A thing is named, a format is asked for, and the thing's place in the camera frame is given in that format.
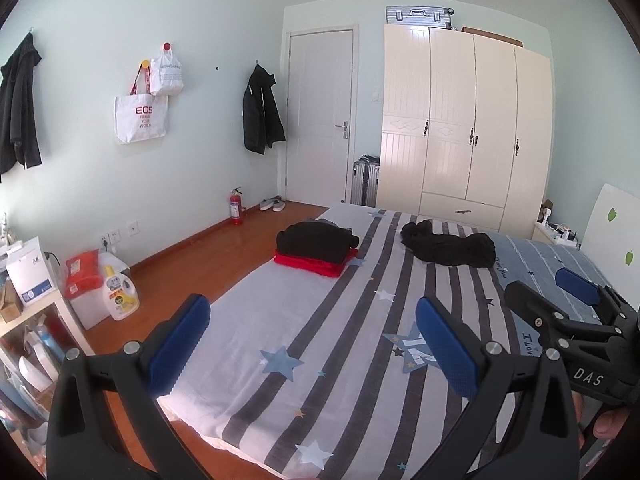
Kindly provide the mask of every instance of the white headboard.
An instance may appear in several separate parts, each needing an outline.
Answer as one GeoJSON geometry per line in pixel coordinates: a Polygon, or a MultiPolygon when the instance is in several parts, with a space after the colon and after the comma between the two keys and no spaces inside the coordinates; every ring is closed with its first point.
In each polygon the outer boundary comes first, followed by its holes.
{"type": "Polygon", "coordinates": [[[593,207],[580,252],[638,310],[640,305],[640,198],[605,184],[593,207]]]}

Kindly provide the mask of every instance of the black folded garment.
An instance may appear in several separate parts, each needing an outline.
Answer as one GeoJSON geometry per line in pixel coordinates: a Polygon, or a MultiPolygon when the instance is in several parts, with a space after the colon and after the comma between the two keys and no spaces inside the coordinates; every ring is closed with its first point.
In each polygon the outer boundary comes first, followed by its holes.
{"type": "Polygon", "coordinates": [[[360,239],[351,229],[343,229],[326,220],[293,224],[276,237],[279,254],[332,264],[343,263],[350,249],[359,244],[360,239]]]}
{"type": "Polygon", "coordinates": [[[431,220],[419,224],[409,222],[400,233],[402,243],[424,262],[448,267],[493,267],[495,245],[485,233],[473,233],[466,238],[456,235],[435,235],[431,220]]]}

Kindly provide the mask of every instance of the wardrobe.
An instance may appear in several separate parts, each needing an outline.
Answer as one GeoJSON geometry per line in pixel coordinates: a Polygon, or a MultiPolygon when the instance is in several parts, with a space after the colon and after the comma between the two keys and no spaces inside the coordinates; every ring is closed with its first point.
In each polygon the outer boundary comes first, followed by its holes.
{"type": "Polygon", "coordinates": [[[552,129],[548,58],[492,38],[385,25],[376,205],[531,238],[552,129]]]}

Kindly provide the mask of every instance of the hand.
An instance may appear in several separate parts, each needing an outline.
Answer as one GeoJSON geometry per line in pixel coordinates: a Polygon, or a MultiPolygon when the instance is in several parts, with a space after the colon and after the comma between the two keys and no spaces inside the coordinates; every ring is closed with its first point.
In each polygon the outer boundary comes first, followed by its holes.
{"type": "MultiPolygon", "coordinates": [[[[574,396],[575,418],[580,421],[582,418],[584,399],[581,394],[576,392],[572,392],[572,394],[574,396]]],[[[603,413],[593,425],[593,435],[597,438],[616,438],[622,429],[626,418],[629,416],[629,413],[629,408],[618,408],[611,412],[603,413]]],[[[582,447],[584,445],[584,436],[582,435],[582,432],[578,434],[578,438],[580,439],[580,447],[582,447]]]]}

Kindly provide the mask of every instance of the suitcase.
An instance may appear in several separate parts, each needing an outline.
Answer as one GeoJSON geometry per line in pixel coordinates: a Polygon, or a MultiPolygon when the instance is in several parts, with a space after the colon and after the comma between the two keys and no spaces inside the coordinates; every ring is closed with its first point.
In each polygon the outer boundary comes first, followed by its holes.
{"type": "Polygon", "coordinates": [[[453,9],[445,7],[389,6],[386,22],[390,25],[423,25],[425,27],[450,28],[453,9]]]}
{"type": "Polygon", "coordinates": [[[352,204],[375,207],[379,173],[380,159],[376,156],[361,156],[360,160],[353,163],[352,204]]]}

